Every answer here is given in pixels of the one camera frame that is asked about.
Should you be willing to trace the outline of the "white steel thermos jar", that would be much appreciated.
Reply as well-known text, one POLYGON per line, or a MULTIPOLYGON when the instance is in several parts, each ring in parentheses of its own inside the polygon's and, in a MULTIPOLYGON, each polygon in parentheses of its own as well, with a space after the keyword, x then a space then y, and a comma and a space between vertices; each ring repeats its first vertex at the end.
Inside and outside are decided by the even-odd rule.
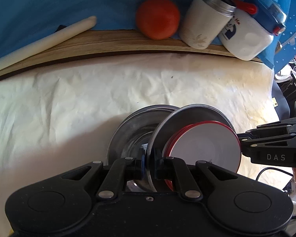
POLYGON ((194 49, 206 49, 235 10, 232 0, 193 0, 180 27, 181 40, 194 49))

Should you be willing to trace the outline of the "white bottle blue cap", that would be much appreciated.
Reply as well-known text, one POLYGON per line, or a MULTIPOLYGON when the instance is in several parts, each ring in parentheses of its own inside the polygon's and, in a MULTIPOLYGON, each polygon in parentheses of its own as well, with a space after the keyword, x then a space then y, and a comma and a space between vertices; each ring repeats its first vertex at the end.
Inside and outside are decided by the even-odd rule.
POLYGON ((248 61, 286 30, 287 15, 274 0, 233 1, 236 10, 218 38, 231 54, 248 61))

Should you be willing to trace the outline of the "cream table cloth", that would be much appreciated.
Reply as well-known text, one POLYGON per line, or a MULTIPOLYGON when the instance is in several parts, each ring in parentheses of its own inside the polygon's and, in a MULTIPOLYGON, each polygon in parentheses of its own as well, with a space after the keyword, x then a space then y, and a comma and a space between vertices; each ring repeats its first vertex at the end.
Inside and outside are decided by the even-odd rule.
POLYGON ((0 236, 21 187, 104 161, 119 124, 155 104, 207 104, 238 133, 275 122, 274 73, 262 63, 194 54, 102 57, 0 81, 0 236))

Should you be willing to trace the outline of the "red tomato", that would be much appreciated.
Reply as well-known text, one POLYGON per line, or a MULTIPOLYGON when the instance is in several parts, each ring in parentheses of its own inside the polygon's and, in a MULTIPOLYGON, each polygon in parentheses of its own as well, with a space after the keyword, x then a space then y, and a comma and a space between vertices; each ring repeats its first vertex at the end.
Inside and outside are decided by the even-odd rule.
POLYGON ((136 11, 136 26, 146 37, 164 40, 173 36, 180 24, 179 8, 171 0, 146 0, 136 11))

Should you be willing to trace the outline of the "white bowl red rim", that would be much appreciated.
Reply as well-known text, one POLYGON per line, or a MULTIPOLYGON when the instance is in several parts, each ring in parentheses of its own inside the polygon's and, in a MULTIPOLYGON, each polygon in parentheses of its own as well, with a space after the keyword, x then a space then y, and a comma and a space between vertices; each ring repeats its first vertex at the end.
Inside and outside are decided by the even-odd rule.
POLYGON ((189 165, 199 160, 220 162, 225 151, 220 138, 230 133, 232 130, 228 126, 212 120, 185 126, 170 138, 164 156, 183 159, 189 165))
POLYGON ((237 172, 241 163, 236 133, 218 121, 202 121, 181 128, 165 144, 162 155, 181 158, 188 165, 207 161, 237 172))

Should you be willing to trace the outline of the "large steel plate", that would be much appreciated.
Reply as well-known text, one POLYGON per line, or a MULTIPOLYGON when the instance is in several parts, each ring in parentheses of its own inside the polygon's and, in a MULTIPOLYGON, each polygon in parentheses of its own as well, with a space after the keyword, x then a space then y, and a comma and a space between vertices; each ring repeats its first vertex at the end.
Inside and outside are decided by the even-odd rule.
POLYGON ((156 127, 178 107, 166 104, 146 106, 130 114, 113 134, 107 149, 107 161, 125 157, 141 159, 156 127))

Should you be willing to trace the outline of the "wooden board shelf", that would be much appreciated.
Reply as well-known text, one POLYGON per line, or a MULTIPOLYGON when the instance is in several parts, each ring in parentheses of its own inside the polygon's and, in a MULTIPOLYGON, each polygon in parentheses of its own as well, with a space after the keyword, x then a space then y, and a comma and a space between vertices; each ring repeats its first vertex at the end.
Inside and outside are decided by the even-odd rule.
POLYGON ((31 69, 57 63, 113 55, 165 52, 233 57, 224 46, 217 44, 211 44, 206 49, 198 50, 174 38, 151 40, 135 30, 86 31, 50 49, 0 70, 0 80, 31 69))

